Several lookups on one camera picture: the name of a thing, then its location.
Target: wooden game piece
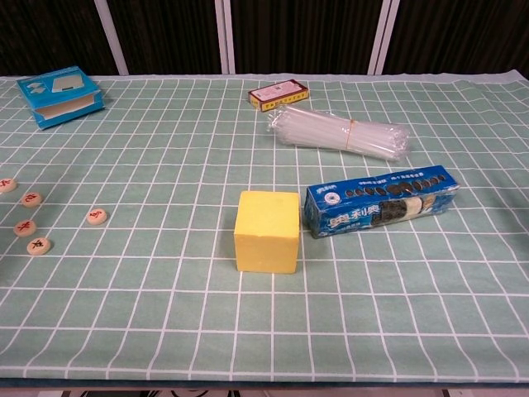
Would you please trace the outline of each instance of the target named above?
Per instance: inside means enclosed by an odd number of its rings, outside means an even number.
[[[27,251],[30,255],[39,256],[44,255],[51,248],[50,240],[46,237],[38,237],[27,245]]]
[[[91,225],[100,225],[107,220],[107,212],[102,208],[95,208],[88,213],[86,220]]]
[[[40,203],[42,203],[42,196],[40,193],[37,192],[30,192],[24,194],[24,197],[22,197],[22,205],[27,208],[34,208]]]
[[[32,220],[20,221],[15,225],[13,231],[19,237],[28,237],[36,232],[36,225]]]
[[[17,188],[17,182],[14,179],[0,179],[0,193],[11,192]]]

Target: yellow cube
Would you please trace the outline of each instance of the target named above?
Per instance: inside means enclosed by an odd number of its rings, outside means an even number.
[[[299,194],[245,191],[235,225],[238,271],[294,273],[299,244]]]

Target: open blue box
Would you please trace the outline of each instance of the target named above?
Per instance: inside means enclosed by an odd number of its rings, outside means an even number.
[[[41,129],[104,108],[101,90],[78,66],[17,83]]]

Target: bundle of straws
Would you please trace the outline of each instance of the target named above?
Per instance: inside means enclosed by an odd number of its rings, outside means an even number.
[[[397,124],[358,122],[331,114],[280,106],[269,128],[283,143],[314,146],[399,160],[407,154],[409,131]]]

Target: oreo box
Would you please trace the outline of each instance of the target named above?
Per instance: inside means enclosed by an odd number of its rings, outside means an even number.
[[[77,66],[21,79],[17,83],[41,129],[104,107],[101,90]]]
[[[315,238],[446,211],[459,188],[442,165],[316,184],[304,215]]]

